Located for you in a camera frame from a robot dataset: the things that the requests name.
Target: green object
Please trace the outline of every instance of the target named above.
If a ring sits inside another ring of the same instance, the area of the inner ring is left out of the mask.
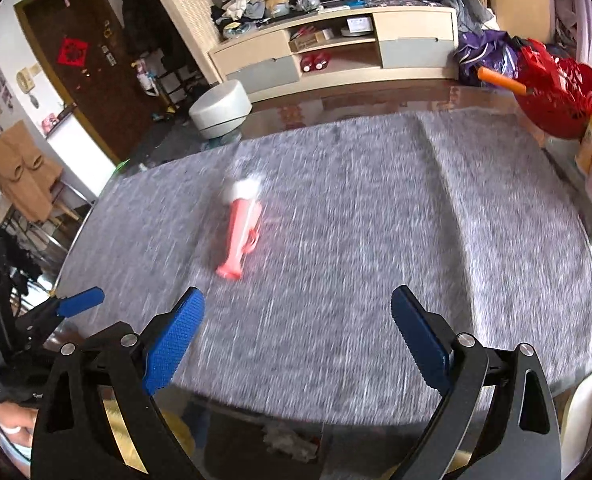
[[[118,166],[116,166],[116,169],[114,170],[114,174],[116,174],[116,173],[119,173],[119,171],[121,171],[121,170],[122,170],[122,168],[124,168],[125,166],[127,166],[127,163],[128,163],[129,161],[130,161],[129,159],[127,159],[127,160],[124,160],[124,161],[122,161],[122,162],[121,162],[121,163],[120,163]]]

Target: gray tablecloth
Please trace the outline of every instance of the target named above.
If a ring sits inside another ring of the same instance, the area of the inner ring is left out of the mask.
[[[225,178],[263,175],[260,241],[240,282],[225,253]],[[390,316],[407,283],[456,332],[537,349],[557,381],[592,357],[592,260],[578,215],[513,116],[358,118],[248,140],[105,193],[60,296],[100,286],[76,320],[140,331],[190,285],[202,329],[177,386],[233,406],[340,424],[427,420],[427,388]]]

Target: purple bag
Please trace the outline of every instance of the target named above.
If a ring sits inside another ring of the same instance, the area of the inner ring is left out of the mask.
[[[454,53],[458,61],[458,79],[468,86],[493,86],[478,79],[479,66],[486,66],[507,77],[516,77],[518,55],[512,47],[509,34],[502,30],[484,30],[482,36],[464,32],[459,36],[460,46]]]

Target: gray drawer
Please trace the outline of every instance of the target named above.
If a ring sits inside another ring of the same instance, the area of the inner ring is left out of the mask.
[[[454,42],[433,38],[380,41],[383,68],[447,67]]]
[[[292,56],[267,59],[227,74],[227,79],[238,79],[247,94],[274,86],[298,81],[298,69]]]

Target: blue gripper pad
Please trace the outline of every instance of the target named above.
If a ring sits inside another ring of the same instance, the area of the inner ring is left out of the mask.
[[[60,300],[56,314],[63,317],[73,317],[76,314],[86,311],[88,308],[100,305],[103,301],[105,301],[103,289],[95,286],[88,288],[76,296]]]
[[[434,335],[418,303],[406,286],[400,286],[391,295],[391,317],[416,361],[425,384],[445,396],[451,387],[450,359]]]
[[[150,396],[167,386],[185,355],[189,343],[198,332],[205,312],[202,292],[195,288],[174,313],[172,321],[145,356],[145,375],[142,383]]]

